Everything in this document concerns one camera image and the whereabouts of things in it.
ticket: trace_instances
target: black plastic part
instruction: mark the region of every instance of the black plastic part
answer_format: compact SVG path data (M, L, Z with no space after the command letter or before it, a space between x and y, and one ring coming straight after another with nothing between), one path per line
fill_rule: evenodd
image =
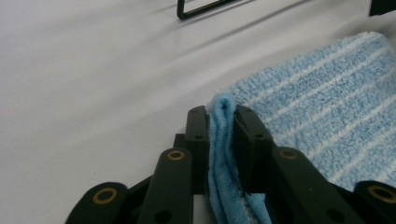
M376 181L359 182L354 189L357 210L367 223L396 223L396 188Z
M247 193L264 193L266 160L276 144L257 114L248 107L238 105L233 123L233 154L239 171L242 188Z
M192 155L192 182L194 194L205 194L209 160L209 116L203 105L191 109L187 116L185 148Z
M191 154L184 148L171 148L161 154L138 224L192 223L191 162Z
M292 217L278 223L364 223L299 150L278 147L273 150L269 165L273 180L265 203L277 209L277 213L269 211L271 219L276 220L285 210ZM274 205L282 201L283 205Z
M203 13L206 13L210 10L215 9L215 8L230 4L231 2L235 2L235 0L219 0L214 3L207 4L203 7L198 7L191 11L184 12L185 0L177 0L177 16L181 20L186 20L186 19L198 16L198 15L201 15Z
M140 215L143 201L145 201L151 176L128 189L127 200L123 205L123 210L128 214L128 224L135 224Z
M74 207L66 224L123 223L128 217L122 205L128 189L120 183L104 183L93 187Z
M369 16L379 16L396 10L395 0L372 0Z

